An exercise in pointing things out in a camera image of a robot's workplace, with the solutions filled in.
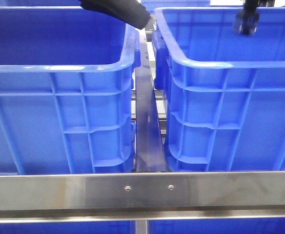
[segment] screw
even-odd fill
[[[167,189],[170,190],[170,191],[172,191],[174,188],[175,188],[175,187],[174,187],[174,185],[172,185],[172,184],[168,185],[168,187],[167,187]]]
[[[125,189],[125,191],[127,191],[127,192],[129,192],[129,191],[131,191],[131,186],[129,186],[129,185],[126,185],[125,187],[124,187],[124,189]]]

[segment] stainless steel bar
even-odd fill
[[[135,69],[137,126],[136,171],[165,172],[166,161],[144,31],[140,33],[140,46],[142,65]]]
[[[0,176],[0,222],[285,216],[285,172]]]

